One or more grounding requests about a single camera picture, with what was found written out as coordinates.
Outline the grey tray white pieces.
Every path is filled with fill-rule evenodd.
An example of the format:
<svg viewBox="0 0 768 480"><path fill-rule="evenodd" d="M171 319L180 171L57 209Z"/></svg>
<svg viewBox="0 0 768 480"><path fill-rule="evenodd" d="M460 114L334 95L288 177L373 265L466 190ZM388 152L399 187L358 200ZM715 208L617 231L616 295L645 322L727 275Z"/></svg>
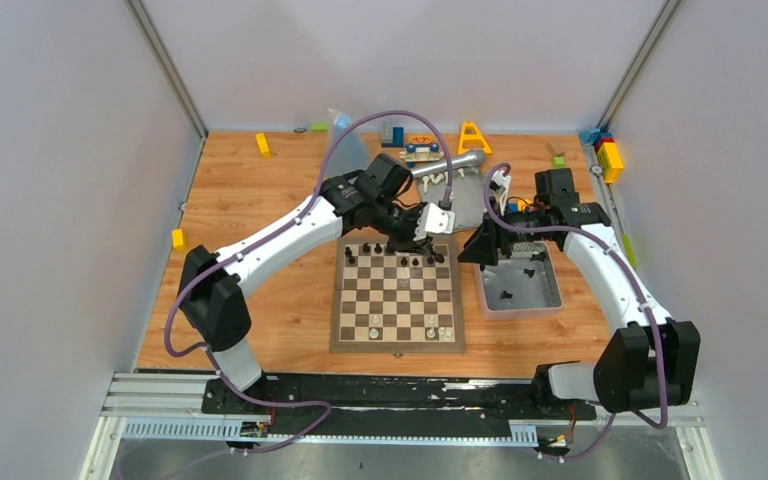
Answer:
<svg viewBox="0 0 768 480"><path fill-rule="evenodd" d="M485 212L481 199L484 175L477 167L464 167L455 171L451 194L451 211L455 215L453 231L460 232L478 227ZM446 180L442 173L423 175L416 181L422 201L437 204L442 198Z"/></svg>

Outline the wooden chess board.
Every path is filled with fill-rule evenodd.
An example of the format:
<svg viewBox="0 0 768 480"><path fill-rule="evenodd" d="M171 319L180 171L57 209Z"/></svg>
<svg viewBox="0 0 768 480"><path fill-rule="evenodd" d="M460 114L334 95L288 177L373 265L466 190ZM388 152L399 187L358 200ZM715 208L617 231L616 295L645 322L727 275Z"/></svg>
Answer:
<svg viewBox="0 0 768 480"><path fill-rule="evenodd" d="M360 252L369 243L371 253ZM373 249L380 243L383 252ZM436 257L385 252L385 240L337 243L330 350L335 353L463 353L466 350L458 248L445 237Z"/></svg>

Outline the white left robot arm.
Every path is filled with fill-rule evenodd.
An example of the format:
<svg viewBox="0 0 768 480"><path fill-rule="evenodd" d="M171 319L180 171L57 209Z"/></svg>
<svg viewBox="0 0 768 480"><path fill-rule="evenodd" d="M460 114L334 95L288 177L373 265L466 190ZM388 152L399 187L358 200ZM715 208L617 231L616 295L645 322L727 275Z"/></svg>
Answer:
<svg viewBox="0 0 768 480"><path fill-rule="evenodd" d="M397 201L411 172L388 154L364 170L322 181L290 213L258 233L216 252L199 245L186 256L173 312L182 312L216 369L230 383L228 400L243 413L266 400L262 369L247 339L247 297L309 251L349 232L372 228L390 251L433 258L432 235L448 229L448 212L433 203Z"/></svg>

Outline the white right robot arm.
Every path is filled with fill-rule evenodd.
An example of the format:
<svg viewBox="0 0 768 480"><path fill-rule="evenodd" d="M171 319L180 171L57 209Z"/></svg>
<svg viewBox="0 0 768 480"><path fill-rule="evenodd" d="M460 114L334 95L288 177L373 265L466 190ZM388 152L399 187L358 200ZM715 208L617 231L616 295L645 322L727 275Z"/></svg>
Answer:
<svg viewBox="0 0 768 480"><path fill-rule="evenodd" d="M509 212L509 164L487 173L484 217L459 261L495 266L519 244L553 242L586 280L612 331L594 363L538 366L530 392L535 411L552 418L572 401L586 401L610 413L641 415L688 403L701 347L697 327L675 319L645 287L609 215L599 203L581 200L570 169L540 171L534 180L531 205Z"/></svg>

